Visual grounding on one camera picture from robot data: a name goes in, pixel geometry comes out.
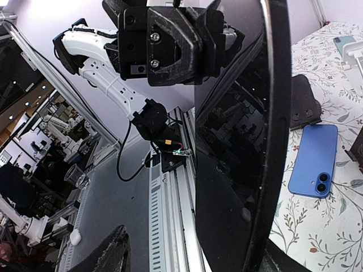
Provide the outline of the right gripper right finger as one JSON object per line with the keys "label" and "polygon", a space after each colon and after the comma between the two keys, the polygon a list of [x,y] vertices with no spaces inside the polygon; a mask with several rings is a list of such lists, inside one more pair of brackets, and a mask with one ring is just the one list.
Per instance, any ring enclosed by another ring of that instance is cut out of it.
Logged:
{"label": "right gripper right finger", "polygon": [[273,241],[268,240],[261,261],[260,272],[310,272],[309,269],[290,258]]}

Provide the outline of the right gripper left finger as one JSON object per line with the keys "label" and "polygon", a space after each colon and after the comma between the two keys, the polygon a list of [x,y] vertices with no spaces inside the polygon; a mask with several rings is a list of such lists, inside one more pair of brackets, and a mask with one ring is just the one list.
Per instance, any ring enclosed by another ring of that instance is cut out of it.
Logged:
{"label": "right gripper left finger", "polygon": [[126,227],[117,226],[89,256],[76,266],[71,272],[111,272],[131,271],[130,238]]}

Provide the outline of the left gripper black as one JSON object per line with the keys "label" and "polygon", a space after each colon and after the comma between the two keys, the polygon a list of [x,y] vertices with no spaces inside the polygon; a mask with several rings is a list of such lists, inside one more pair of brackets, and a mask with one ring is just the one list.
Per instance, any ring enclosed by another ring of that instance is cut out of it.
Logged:
{"label": "left gripper black", "polygon": [[225,21],[221,1],[202,10],[196,29],[190,7],[148,9],[146,4],[102,2],[117,27],[116,37],[104,49],[122,80],[147,77],[151,86],[190,84],[198,69],[198,76],[216,78],[242,48],[246,35]]}

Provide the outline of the black phone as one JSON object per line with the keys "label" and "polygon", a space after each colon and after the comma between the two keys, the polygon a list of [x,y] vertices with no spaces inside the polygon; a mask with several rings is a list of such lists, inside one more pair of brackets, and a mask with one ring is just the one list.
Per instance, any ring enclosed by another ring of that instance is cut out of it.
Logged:
{"label": "black phone", "polygon": [[196,233],[212,271],[258,271],[280,194],[291,81],[286,1],[222,1],[244,36],[195,89]]}

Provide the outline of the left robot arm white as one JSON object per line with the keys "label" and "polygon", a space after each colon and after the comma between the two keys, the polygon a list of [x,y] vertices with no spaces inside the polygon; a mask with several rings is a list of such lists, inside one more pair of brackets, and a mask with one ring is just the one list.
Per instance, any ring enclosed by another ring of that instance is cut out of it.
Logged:
{"label": "left robot arm white", "polygon": [[63,67],[100,89],[125,113],[141,137],[178,141],[165,107],[125,85],[145,78],[152,87],[200,85],[218,77],[239,52],[244,34],[228,25],[219,1],[103,1],[113,30],[84,19],[53,40]]}

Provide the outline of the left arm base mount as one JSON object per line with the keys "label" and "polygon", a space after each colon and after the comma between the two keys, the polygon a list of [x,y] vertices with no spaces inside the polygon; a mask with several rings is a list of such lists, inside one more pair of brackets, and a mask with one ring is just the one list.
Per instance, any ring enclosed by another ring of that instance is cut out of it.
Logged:
{"label": "left arm base mount", "polygon": [[171,125],[165,125],[164,130],[158,135],[152,135],[146,128],[139,131],[143,139],[150,141],[152,147],[157,147],[161,154],[159,161],[163,173],[185,165],[187,157],[193,154],[193,151],[183,144],[181,128],[181,125],[174,122]]}

